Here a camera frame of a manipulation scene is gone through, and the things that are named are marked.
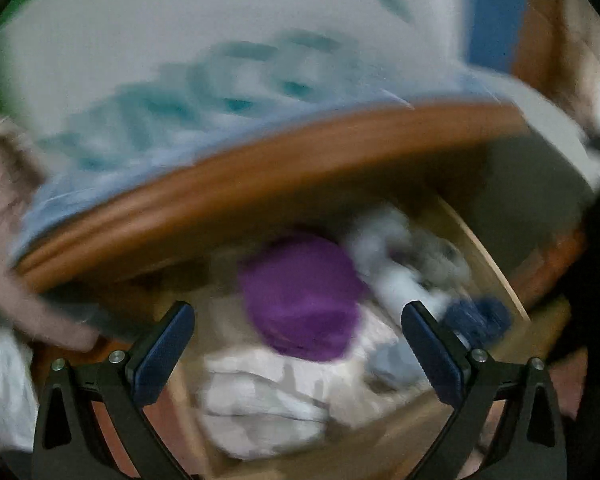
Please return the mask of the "white floral bedding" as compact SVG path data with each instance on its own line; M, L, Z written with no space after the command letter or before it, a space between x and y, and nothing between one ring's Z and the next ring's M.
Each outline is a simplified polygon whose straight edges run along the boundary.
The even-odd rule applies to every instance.
M38 398L31 361L31 349L0 325L0 451L33 450Z

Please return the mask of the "beige floral curtain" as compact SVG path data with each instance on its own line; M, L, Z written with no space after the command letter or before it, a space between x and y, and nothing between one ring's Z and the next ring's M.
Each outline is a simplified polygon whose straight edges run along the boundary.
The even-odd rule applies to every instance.
M46 304L12 268L10 251L34 192L45 181L27 133L0 115L0 314L32 339L74 351L91 350L97 330Z

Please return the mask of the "blue foam mat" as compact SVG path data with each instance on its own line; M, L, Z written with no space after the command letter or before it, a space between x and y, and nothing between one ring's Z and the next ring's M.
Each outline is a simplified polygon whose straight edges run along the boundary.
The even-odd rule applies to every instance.
M469 62L509 73L524 21L527 0L474 0L469 33Z

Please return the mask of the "purple underwear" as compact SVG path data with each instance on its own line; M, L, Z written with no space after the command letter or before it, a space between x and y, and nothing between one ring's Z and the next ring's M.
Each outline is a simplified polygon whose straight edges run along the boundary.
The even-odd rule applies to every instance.
M287 238L242 263L237 279L250 322L276 352L312 362L347 353L366 285L339 245Z

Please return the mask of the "wooden drawer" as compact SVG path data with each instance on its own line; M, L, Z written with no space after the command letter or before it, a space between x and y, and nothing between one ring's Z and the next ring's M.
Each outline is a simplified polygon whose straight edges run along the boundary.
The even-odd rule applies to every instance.
M166 384L194 471L207 479L391 479L408 474L451 415L426 379L404 391L380 392L364 366L380 344L395 342L398 326L373 300L361 304L346 355L317 363L286 358L257 337L237 289L237 269L256 245L212 254L210 282L190 294L196 330ZM290 451L244 460L256 434L234 419L221 422L201 403L210 370L280 382L288 393L327 413L324 434Z

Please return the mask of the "blue checked cloth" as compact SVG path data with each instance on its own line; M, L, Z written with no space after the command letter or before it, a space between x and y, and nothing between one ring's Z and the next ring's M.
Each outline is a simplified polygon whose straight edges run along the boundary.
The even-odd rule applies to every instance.
M286 82L281 96L217 98L202 81L201 66L195 66L192 81L183 87L131 84L70 116L64 131L36 142L50 177L23 217L12 262L20 262L61 223L114 196L289 127L387 104L500 100L465 72L426 84L362 77L300 94L291 88Z

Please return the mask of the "navy floral underwear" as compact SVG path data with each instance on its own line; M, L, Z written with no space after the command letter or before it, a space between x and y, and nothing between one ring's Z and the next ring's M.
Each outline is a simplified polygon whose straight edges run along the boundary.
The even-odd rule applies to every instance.
M512 323L506 305L494 297L457 299L446 309L441 322L468 349L490 347Z

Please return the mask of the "grey rolled underwear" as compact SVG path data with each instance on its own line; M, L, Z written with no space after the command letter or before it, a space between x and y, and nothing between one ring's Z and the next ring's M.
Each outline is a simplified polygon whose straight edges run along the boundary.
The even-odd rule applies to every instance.
M427 288L456 289L469 283L471 270L462 252L451 242L426 230L411 239L407 262Z

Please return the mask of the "pale grey folded underwear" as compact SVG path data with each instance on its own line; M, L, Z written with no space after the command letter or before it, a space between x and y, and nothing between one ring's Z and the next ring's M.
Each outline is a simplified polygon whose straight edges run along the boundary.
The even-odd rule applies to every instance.
M358 272L373 274L391 252L410 247L410 220L395 206L385 204L358 214L341 237L341 245Z

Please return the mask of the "white Xincci shoe box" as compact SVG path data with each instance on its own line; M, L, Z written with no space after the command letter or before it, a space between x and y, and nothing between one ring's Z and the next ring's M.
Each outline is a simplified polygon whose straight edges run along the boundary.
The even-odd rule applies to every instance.
M474 0L26 0L0 99L48 166L108 171L380 86L445 86Z

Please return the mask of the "light blue underwear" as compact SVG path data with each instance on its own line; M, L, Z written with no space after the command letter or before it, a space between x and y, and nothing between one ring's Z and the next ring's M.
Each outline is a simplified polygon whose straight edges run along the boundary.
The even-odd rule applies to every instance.
M370 289L378 304L396 325L401 324L403 308L412 301L419 301L437 321L449 307L451 296L447 292L428 290L418 278L417 272L393 260L384 260L370 278Z

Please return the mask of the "white hexagon pattern underwear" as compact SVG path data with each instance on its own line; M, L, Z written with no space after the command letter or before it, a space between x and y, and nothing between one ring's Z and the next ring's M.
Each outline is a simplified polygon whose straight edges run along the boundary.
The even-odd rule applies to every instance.
M324 442L329 431L366 426L405 402L403 394L373 392L365 381L372 352L397 340L391 325L362 306L352 344L335 361L282 356L263 344L210 353L198 420L208 439L238 460L298 451Z

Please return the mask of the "grey cube stool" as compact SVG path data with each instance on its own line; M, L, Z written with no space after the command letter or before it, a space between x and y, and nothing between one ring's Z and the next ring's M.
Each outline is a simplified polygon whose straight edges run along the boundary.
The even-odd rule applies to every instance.
M581 127L528 84L483 68L471 75L517 105L531 129L490 145L484 187L463 214L509 273L579 223L600 189L600 163L586 154Z

